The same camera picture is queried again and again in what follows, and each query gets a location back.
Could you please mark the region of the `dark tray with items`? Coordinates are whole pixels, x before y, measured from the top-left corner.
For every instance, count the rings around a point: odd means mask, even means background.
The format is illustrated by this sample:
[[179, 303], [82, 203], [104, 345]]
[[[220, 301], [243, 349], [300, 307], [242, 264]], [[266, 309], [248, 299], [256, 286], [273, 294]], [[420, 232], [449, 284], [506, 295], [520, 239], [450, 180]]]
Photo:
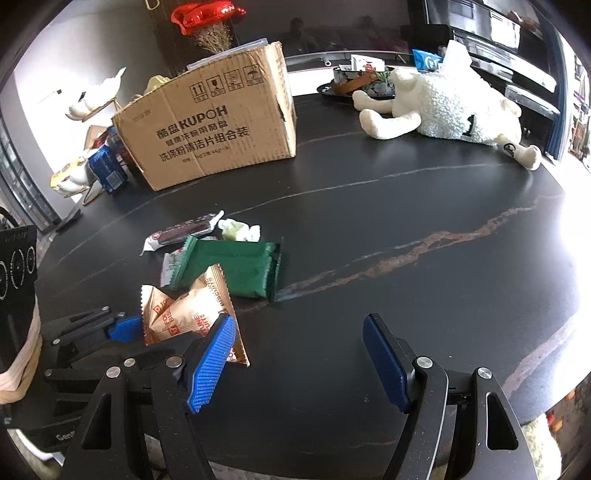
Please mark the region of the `dark tray with items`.
[[396, 96], [394, 84], [390, 79], [393, 68], [386, 67], [385, 71], [376, 70], [343, 70], [334, 69], [334, 79], [318, 86], [317, 92], [325, 100], [339, 104], [352, 105], [353, 94], [356, 91], [365, 92], [375, 100], [392, 100]]

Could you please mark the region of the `white lower snack bowl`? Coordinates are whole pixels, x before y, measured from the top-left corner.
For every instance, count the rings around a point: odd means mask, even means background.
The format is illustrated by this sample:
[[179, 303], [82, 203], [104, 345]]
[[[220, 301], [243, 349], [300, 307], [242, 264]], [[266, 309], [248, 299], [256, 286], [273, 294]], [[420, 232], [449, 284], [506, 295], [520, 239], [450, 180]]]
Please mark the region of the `white lower snack bowl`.
[[51, 176], [50, 188], [64, 198], [70, 198], [88, 191], [96, 181], [88, 158], [80, 156]]

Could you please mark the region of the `blue soda can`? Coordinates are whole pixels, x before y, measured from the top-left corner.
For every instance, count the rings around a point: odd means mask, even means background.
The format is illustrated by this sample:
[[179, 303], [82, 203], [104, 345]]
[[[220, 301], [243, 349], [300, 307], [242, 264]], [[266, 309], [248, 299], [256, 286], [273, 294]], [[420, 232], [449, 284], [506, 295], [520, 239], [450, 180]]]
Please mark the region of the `blue soda can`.
[[115, 193], [127, 182], [128, 177], [125, 171], [116, 155], [106, 144], [91, 152], [88, 165], [108, 194]]

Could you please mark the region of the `orange biscuit packet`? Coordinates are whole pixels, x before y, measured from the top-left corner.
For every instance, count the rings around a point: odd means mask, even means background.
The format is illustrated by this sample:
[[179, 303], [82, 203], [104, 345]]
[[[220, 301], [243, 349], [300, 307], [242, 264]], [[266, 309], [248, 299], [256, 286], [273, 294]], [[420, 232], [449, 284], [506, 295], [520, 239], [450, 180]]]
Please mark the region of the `orange biscuit packet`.
[[236, 330], [228, 362], [250, 366], [221, 265], [209, 266], [192, 283], [189, 290], [176, 299], [152, 285], [142, 285], [140, 311], [146, 345], [153, 345], [189, 331], [205, 336], [217, 318], [226, 314], [235, 319]]

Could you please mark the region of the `black television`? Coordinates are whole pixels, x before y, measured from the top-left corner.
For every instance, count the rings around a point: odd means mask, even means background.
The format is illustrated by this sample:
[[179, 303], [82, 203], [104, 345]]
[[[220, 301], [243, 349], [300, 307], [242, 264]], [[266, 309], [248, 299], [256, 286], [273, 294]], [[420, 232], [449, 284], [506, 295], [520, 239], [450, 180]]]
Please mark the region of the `black television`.
[[331, 51], [406, 52], [401, 26], [410, 23], [405, 1], [236, 1], [246, 15], [235, 25], [238, 41], [266, 38], [287, 57]]

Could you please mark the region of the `dark green snack packet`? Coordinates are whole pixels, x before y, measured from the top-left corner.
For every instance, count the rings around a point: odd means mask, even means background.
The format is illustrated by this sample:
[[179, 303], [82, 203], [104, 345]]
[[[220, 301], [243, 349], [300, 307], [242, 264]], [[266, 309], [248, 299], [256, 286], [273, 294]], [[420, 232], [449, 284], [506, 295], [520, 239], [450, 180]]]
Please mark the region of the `dark green snack packet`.
[[221, 266], [228, 292], [243, 298], [266, 299], [276, 296], [283, 244], [186, 239], [172, 270], [168, 287], [190, 287], [209, 266]]

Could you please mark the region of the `black piano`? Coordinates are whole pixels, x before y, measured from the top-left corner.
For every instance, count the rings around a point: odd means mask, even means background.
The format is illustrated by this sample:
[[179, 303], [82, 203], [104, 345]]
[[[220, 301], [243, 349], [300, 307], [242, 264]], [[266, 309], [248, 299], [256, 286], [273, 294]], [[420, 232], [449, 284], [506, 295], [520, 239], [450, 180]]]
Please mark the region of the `black piano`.
[[473, 65], [525, 108], [524, 130], [552, 159], [566, 146], [567, 65], [558, 30], [528, 1], [410, 1], [409, 43], [464, 44]]

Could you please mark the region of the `white upper snack bowl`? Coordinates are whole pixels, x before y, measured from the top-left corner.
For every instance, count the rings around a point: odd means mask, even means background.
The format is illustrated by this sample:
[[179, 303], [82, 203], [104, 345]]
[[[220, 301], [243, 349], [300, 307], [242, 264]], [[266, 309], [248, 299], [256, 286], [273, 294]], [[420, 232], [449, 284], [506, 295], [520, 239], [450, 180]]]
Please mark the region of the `white upper snack bowl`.
[[67, 107], [65, 116], [70, 120], [84, 121], [111, 103], [116, 99], [125, 71], [126, 68], [122, 67], [113, 77], [108, 77], [86, 90], [77, 102]]

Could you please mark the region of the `pale green candy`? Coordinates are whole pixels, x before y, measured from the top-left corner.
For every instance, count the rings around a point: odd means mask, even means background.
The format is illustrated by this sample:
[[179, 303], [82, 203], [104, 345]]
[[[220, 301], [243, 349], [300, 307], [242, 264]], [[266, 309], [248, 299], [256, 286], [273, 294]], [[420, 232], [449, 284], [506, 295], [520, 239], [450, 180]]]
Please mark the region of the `pale green candy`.
[[249, 226], [231, 218], [219, 220], [217, 227], [221, 230], [221, 237], [226, 241], [256, 243], [262, 238], [259, 225]]

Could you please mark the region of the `dried flower vase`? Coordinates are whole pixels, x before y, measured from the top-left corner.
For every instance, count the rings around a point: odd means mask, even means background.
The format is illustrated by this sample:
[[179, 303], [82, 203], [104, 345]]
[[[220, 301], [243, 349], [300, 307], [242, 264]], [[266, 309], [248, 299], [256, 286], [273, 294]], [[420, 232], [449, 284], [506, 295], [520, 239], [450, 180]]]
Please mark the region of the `dried flower vase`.
[[225, 23], [215, 23], [200, 27], [192, 34], [194, 42], [200, 48], [217, 54], [231, 48], [232, 33]]

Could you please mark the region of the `brown cardboard box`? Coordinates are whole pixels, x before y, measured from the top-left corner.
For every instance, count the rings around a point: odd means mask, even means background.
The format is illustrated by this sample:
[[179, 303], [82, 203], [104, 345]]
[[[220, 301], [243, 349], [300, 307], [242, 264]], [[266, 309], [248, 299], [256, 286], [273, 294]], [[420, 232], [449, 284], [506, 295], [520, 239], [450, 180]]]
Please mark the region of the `brown cardboard box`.
[[297, 114], [280, 42], [207, 58], [112, 121], [154, 191], [297, 154]]

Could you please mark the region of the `long dark snack bar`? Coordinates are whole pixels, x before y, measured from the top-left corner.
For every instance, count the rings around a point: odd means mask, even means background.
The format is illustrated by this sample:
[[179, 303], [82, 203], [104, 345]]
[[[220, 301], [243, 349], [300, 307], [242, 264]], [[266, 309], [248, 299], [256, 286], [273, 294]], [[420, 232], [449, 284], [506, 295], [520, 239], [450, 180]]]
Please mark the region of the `long dark snack bar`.
[[220, 210], [215, 214], [205, 214], [156, 231], [145, 239], [141, 255], [155, 252], [165, 246], [182, 243], [190, 236], [199, 238], [211, 234], [223, 215], [224, 210]]

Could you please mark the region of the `cheese snack packet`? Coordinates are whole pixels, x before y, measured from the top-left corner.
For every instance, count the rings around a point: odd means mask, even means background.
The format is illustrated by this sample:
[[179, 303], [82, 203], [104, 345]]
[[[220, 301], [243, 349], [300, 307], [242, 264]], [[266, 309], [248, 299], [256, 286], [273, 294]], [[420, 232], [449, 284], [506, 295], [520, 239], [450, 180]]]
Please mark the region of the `cheese snack packet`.
[[160, 272], [160, 286], [176, 289], [184, 269], [184, 254], [181, 249], [165, 253]]

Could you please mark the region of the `yellow mountain tissue holder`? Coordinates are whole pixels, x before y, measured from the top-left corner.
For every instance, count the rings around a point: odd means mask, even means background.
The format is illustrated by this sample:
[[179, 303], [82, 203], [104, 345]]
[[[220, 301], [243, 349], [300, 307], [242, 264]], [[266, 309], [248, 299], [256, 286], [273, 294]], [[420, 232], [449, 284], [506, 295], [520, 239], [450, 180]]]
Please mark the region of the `yellow mountain tissue holder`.
[[132, 100], [135, 101], [141, 98], [144, 95], [149, 94], [150, 92], [154, 91], [157, 88], [160, 88], [164, 84], [170, 81], [169, 77], [162, 76], [162, 75], [154, 75], [149, 78], [144, 91], [141, 94], [134, 94]]

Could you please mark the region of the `white plush sheep toy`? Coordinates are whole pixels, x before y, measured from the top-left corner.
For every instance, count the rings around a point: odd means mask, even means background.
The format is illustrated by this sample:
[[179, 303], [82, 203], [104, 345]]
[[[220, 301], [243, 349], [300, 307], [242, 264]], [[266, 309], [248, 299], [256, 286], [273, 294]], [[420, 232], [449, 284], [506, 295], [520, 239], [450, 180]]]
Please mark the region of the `white plush sheep toy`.
[[530, 171], [541, 165], [540, 149], [521, 144], [520, 106], [472, 68], [462, 43], [448, 42], [436, 71], [394, 68], [390, 80], [394, 84], [391, 100], [353, 92], [360, 125], [370, 137], [392, 140], [417, 131], [428, 137], [496, 147]]

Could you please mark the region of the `white snack bowl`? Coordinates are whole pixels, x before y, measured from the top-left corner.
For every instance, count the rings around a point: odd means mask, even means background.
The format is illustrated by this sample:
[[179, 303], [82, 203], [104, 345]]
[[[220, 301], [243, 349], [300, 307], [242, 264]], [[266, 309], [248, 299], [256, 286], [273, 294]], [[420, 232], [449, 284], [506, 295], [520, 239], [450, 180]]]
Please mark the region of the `white snack bowl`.
[[126, 68], [122, 67], [113, 77], [108, 77], [86, 90], [77, 102], [67, 107], [65, 116], [70, 120], [84, 121], [111, 103], [116, 99], [125, 71]]
[[96, 181], [88, 158], [80, 156], [51, 176], [50, 188], [64, 198], [70, 198], [88, 191]]

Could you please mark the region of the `red heart balloon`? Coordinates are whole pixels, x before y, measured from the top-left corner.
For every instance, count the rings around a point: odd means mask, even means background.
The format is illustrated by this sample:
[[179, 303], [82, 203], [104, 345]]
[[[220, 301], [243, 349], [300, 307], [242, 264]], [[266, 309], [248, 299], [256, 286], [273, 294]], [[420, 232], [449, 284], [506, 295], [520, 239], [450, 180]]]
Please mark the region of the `red heart balloon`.
[[172, 10], [169, 20], [177, 25], [184, 36], [232, 19], [242, 20], [246, 11], [231, 1], [185, 3]]

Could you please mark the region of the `blue snack bag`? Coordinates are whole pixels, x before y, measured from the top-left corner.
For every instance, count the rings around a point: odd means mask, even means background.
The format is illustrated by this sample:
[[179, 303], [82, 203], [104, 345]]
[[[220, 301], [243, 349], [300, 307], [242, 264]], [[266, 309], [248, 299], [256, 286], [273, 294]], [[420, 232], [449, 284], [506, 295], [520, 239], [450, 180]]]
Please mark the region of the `blue snack bag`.
[[413, 58], [416, 69], [422, 73], [437, 72], [443, 62], [440, 55], [419, 49], [413, 50]]

